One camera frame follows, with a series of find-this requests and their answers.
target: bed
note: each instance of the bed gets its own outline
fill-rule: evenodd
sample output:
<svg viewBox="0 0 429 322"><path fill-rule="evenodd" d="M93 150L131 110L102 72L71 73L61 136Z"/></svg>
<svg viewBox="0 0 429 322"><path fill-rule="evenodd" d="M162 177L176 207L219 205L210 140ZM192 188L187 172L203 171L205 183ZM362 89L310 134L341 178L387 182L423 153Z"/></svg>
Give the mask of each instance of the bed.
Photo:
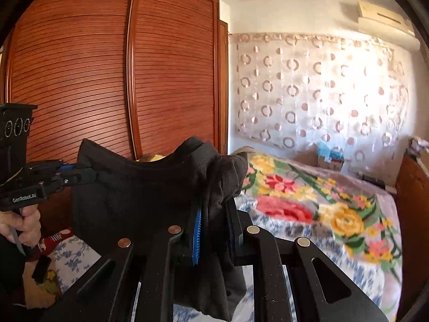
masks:
<svg viewBox="0 0 429 322"><path fill-rule="evenodd" d="M392 197L338 172L270 155L251 151L248 162L237 208L279 238L308 237L394 321L401 295L402 246ZM53 258L64 292L99 255L72 236L57 245ZM254 320L252 267L243 271L247 292L233 316L236 322ZM289 285L288 290L294 315ZM216 320L175 305L174 321Z"/></svg>

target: hand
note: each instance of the hand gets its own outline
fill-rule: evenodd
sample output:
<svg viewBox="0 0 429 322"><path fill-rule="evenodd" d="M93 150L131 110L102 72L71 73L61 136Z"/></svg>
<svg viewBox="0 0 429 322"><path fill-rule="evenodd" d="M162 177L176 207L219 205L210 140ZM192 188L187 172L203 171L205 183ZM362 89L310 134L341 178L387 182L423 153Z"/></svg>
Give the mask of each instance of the hand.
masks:
<svg viewBox="0 0 429 322"><path fill-rule="evenodd" d="M0 234L5 236L7 240L15 243L15 240L10 232L9 226L16 230L22 231L18 239L25 246L34 247L40 241L40 213L37 205L24 207L21 210L22 216L9 211L0 212Z"/></svg>

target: sheer curtain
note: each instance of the sheer curtain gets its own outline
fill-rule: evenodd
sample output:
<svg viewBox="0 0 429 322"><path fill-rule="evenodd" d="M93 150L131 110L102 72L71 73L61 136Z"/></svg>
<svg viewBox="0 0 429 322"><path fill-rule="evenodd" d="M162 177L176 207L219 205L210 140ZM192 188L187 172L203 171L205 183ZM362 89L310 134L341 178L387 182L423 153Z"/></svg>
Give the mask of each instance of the sheer curtain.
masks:
<svg viewBox="0 0 429 322"><path fill-rule="evenodd" d="M240 135L293 153L323 141L357 169L390 177L408 104L392 49L378 39L283 33L235 34L231 43Z"/></svg>

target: wooden slat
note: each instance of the wooden slat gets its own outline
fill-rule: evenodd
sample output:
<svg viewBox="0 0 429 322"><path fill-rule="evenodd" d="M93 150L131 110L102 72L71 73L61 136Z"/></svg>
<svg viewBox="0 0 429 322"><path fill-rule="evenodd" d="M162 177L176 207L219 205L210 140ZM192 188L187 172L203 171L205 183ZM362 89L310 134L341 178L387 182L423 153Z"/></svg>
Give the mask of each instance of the wooden slat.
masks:
<svg viewBox="0 0 429 322"><path fill-rule="evenodd" d="M35 0L17 23L12 101L38 105L27 160L75 162L89 138L131 157L124 98L129 0Z"/></svg>
<svg viewBox="0 0 429 322"><path fill-rule="evenodd" d="M140 0L135 86L142 153L215 142L213 0Z"/></svg>

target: black cloth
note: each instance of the black cloth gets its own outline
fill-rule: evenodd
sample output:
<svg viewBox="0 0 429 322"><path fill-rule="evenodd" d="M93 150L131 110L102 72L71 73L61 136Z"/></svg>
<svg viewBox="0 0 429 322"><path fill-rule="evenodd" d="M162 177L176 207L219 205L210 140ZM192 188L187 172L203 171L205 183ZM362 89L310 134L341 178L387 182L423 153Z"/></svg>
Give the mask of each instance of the black cloth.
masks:
<svg viewBox="0 0 429 322"><path fill-rule="evenodd" d="M43 312L42 309L27 310L12 304L10 295L22 282L25 259L15 244L0 235L0 321L37 321Z"/></svg>
<svg viewBox="0 0 429 322"><path fill-rule="evenodd" d="M77 163L98 176L72 188L72 229L100 255L124 237L150 243L171 225L185 228L191 203L201 205L200 261L177 267L174 301L230 321L246 287L242 268L228 256L222 202L241 191L246 156L221 156L210 142L192 137L171 155L143 163L83 140Z"/></svg>

